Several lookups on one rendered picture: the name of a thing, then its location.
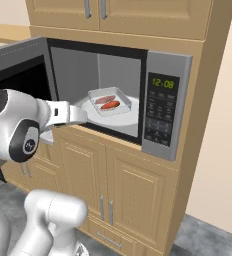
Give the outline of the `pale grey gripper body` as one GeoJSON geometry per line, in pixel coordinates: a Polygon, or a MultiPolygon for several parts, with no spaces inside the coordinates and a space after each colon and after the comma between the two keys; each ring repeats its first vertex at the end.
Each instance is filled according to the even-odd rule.
{"type": "Polygon", "coordinates": [[[88,121],[88,115],[85,110],[71,105],[69,108],[69,123],[72,125],[75,124],[85,124],[88,121]]]}

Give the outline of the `brown steak piece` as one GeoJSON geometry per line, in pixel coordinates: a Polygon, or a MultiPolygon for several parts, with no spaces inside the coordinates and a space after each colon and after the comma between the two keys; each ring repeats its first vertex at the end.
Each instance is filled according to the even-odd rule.
{"type": "Polygon", "coordinates": [[[113,101],[116,98],[115,95],[104,96],[95,101],[95,104],[105,104],[107,102],[113,101]]]}

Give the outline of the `orange sweet potato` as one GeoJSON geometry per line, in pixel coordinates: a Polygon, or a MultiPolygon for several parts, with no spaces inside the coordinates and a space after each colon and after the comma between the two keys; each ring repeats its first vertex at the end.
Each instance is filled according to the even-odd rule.
{"type": "Polygon", "coordinates": [[[101,106],[101,110],[108,110],[108,109],[113,109],[113,108],[117,108],[120,106],[120,102],[119,101],[110,101],[108,103],[105,103],[103,106],[101,106]]]}

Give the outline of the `white microwave turntable plate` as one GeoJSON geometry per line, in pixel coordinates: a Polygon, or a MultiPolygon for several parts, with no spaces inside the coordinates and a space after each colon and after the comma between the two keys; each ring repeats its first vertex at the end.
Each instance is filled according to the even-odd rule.
{"type": "Polygon", "coordinates": [[[88,120],[92,123],[109,126],[126,126],[136,124],[139,115],[139,100],[128,96],[131,101],[129,106],[116,97],[120,105],[113,110],[101,110],[101,104],[93,105],[90,100],[83,103],[82,109],[88,114],[88,120]]]}

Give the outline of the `clear tupperware container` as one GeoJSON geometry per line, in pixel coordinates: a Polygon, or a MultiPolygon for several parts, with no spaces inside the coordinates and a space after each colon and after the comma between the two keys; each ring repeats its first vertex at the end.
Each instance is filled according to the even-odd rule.
{"type": "Polygon", "coordinates": [[[103,89],[91,90],[88,92],[91,104],[94,109],[98,112],[98,114],[102,117],[112,116],[116,114],[127,113],[131,110],[132,102],[128,99],[128,97],[117,87],[109,87],[103,89]],[[114,101],[119,101],[120,106],[113,109],[101,110],[101,106],[104,104],[95,104],[95,101],[104,96],[115,95],[116,98],[114,101]]]}

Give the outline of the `light wood base cupboard door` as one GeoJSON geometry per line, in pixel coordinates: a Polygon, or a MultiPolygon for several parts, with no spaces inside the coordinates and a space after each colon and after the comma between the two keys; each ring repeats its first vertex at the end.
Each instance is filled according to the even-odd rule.
{"type": "Polygon", "coordinates": [[[89,214],[99,218],[101,208],[107,203],[105,146],[61,129],[54,134],[58,138],[56,145],[61,151],[69,193],[83,199],[89,214]]]}
{"type": "Polygon", "coordinates": [[[108,200],[114,216],[141,226],[144,244],[163,253],[169,232],[177,172],[159,164],[106,148],[108,200]]]}

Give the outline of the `light wood worktop cupboard door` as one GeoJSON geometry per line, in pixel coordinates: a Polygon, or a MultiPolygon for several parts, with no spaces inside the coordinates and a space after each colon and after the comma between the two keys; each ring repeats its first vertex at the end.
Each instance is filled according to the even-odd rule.
{"type": "Polygon", "coordinates": [[[8,161],[1,167],[1,170],[7,182],[24,191],[27,190],[18,163],[8,161]]]}
{"type": "Polygon", "coordinates": [[[61,169],[59,151],[52,145],[41,142],[36,154],[24,164],[27,172],[25,176],[26,186],[32,189],[47,189],[66,193],[68,191],[64,171],[61,169]],[[32,174],[30,179],[26,169],[26,163],[32,174]]]}

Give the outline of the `grey microwave door black window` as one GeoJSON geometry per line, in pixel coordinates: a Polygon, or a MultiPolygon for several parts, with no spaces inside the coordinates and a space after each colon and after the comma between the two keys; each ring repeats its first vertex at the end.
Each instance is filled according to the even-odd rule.
{"type": "Polygon", "coordinates": [[[36,37],[0,47],[0,89],[58,100],[46,38],[36,37]]]}

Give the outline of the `grey microwave oven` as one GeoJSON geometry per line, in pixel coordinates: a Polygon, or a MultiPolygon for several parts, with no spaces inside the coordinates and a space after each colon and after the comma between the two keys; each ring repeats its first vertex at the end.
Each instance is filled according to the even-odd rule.
{"type": "Polygon", "coordinates": [[[192,57],[186,54],[60,39],[47,40],[58,97],[82,107],[88,92],[119,88],[139,100],[138,122],[92,123],[87,128],[141,146],[165,160],[176,159],[192,57]]]}

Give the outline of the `light wood drawer front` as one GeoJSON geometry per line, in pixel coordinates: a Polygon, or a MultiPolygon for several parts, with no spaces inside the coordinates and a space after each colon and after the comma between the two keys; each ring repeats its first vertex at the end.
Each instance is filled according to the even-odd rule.
{"type": "Polygon", "coordinates": [[[88,217],[88,232],[102,244],[121,256],[146,256],[147,249],[141,226],[134,220],[123,216],[102,221],[94,216],[88,217]]]}

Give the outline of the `light wood wall cupboard door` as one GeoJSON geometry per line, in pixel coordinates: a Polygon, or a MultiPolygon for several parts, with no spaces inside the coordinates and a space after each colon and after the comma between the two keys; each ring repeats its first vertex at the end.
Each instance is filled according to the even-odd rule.
{"type": "Polygon", "coordinates": [[[31,25],[98,30],[98,1],[90,1],[91,17],[86,18],[84,0],[26,0],[31,25]]]}
{"type": "Polygon", "coordinates": [[[100,30],[183,39],[203,39],[212,0],[106,0],[100,30]]]}

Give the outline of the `light wood tall cabinet frame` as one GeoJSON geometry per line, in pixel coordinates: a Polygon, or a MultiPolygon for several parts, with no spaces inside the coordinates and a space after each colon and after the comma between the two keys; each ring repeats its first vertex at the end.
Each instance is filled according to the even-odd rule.
{"type": "MultiPolygon", "coordinates": [[[[140,34],[116,33],[100,30],[98,1],[98,30],[70,29],[36,26],[30,24],[31,33],[48,39],[60,39],[110,46],[147,49],[152,51],[186,54],[192,57],[186,101],[178,141],[176,159],[173,161],[145,153],[140,145],[82,126],[69,126],[61,130],[84,136],[107,147],[133,154],[177,172],[177,182],[171,211],[166,249],[163,253],[146,245],[146,256],[169,256],[173,241],[183,219],[197,165],[205,126],[214,94],[218,72],[232,19],[232,0],[212,0],[206,34],[203,39],[183,39],[140,34]]],[[[108,222],[107,203],[104,221],[108,222]]]]}

